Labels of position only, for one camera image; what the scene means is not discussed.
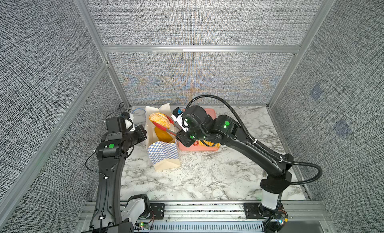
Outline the long brown baguette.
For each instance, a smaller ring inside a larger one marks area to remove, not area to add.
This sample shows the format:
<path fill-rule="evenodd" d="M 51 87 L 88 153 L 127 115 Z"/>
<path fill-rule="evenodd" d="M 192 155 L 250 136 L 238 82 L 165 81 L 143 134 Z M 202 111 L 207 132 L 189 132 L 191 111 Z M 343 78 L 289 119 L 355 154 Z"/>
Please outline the long brown baguette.
<path fill-rule="evenodd" d="M 163 131 L 157 127 L 155 127 L 154 130 L 155 130 L 155 134 L 156 134 L 157 138 L 159 139 L 159 141 L 166 142 L 166 143 L 175 142 L 173 137 L 168 132 Z"/>

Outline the blue checkered paper bag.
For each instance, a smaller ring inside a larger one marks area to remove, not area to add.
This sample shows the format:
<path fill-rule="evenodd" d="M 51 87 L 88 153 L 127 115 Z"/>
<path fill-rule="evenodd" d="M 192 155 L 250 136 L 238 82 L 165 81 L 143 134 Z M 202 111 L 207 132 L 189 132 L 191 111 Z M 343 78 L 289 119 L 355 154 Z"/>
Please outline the blue checkered paper bag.
<path fill-rule="evenodd" d="M 179 159 L 179 153 L 178 153 L 178 147 L 176 142 L 176 136 L 171 135 L 175 142 L 173 143 L 166 143 L 159 141 L 155 134 L 155 126 L 154 124 L 149 120 L 149 116 L 152 113 L 163 113 L 166 116 L 168 116 L 170 119 L 172 116 L 171 113 L 171 107 L 170 105 L 164 104 L 160 106 L 159 108 L 146 106 L 143 108 L 143 111 L 145 112 L 145 130 L 147 131 L 147 140 L 146 143 L 146 149 L 148 156 L 155 168 L 155 171 L 162 171 L 166 169 L 173 169 L 178 168 L 181 166 L 181 161 Z M 170 127 L 170 130 L 173 132 L 176 132 L 177 128 L 172 125 Z"/>

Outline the red kitchen tongs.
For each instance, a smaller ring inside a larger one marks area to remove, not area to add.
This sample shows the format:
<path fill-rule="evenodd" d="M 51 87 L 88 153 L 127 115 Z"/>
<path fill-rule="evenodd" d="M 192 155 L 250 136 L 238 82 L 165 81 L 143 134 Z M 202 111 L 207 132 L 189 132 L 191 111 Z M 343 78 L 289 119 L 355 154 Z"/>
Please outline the red kitchen tongs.
<path fill-rule="evenodd" d="M 154 113 L 150 116 L 150 121 L 160 130 L 176 136 L 176 133 L 170 130 L 170 127 L 174 125 L 174 122 L 165 114 Z"/>

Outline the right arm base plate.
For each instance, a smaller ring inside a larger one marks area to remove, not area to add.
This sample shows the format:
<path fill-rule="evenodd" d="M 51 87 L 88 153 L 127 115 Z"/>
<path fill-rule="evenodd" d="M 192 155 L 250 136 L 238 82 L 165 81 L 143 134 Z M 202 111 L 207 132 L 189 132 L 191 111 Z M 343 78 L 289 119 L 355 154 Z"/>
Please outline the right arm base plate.
<path fill-rule="evenodd" d="M 278 203 L 278 207 L 275 210 L 265 208 L 261 203 L 244 203 L 243 210 L 247 219 L 288 218 L 288 213 L 282 203 Z"/>

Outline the pale bread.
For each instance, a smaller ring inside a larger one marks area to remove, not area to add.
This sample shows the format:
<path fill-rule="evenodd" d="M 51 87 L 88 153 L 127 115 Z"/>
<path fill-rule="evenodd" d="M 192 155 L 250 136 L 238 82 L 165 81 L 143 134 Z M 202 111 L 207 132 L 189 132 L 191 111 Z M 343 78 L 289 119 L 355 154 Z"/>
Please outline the pale bread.
<path fill-rule="evenodd" d="M 149 116 L 149 120 L 156 125 L 160 125 L 163 128 L 170 129 L 171 122 L 168 117 L 163 113 L 152 113 Z"/>

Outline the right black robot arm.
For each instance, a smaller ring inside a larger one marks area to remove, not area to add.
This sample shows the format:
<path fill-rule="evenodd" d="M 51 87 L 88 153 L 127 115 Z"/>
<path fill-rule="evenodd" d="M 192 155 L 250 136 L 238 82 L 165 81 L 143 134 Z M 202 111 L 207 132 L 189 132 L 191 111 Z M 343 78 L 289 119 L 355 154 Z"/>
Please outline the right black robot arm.
<path fill-rule="evenodd" d="M 290 154 L 281 155 L 256 139 L 251 139 L 245 128 L 227 115 L 219 115 L 212 119 L 200 106 L 191 106 L 182 111 L 179 107 L 172 112 L 172 119 L 180 126 L 176 138 L 185 147 L 194 142 L 206 140 L 232 148 L 259 165 L 267 178 L 261 180 L 263 190 L 262 201 L 259 204 L 259 214 L 270 218 L 279 208 L 282 192 L 291 185 L 292 174 L 286 159 Z"/>

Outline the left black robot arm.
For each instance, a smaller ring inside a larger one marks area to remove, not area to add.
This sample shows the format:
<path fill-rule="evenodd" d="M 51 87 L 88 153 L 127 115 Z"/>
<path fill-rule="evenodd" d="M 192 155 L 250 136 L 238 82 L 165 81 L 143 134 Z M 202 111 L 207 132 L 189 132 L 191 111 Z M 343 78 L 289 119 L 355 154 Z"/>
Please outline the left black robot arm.
<path fill-rule="evenodd" d="M 130 113 L 105 120 L 107 132 L 94 153 L 99 162 L 99 185 L 89 233 L 132 233 L 140 217 L 151 212 L 145 194 L 130 197 L 121 208 L 121 179 L 126 159 L 135 145 L 147 139 L 143 126 L 135 126 Z"/>

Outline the ridged yellow bread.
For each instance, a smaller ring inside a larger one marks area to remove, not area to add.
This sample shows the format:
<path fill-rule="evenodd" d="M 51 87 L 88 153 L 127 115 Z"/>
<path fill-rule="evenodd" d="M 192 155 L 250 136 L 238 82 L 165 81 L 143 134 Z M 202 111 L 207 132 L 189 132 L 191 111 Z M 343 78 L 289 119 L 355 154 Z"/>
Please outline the ridged yellow bread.
<path fill-rule="evenodd" d="M 219 149 L 220 148 L 220 144 L 219 143 L 212 143 L 212 142 L 208 142 L 208 141 L 199 141 L 199 146 L 202 146 L 202 147 L 207 147 L 208 149 Z"/>

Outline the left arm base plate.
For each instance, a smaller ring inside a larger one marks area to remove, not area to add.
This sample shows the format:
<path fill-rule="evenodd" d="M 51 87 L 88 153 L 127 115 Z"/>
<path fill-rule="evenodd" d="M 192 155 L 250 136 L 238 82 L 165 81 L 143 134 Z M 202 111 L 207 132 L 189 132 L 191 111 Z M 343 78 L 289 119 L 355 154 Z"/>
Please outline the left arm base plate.
<path fill-rule="evenodd" d="M 150 203 L 151 211 L 138 218 L 138 221 L 163 220 L 165 215 L 164 203 Z"/>

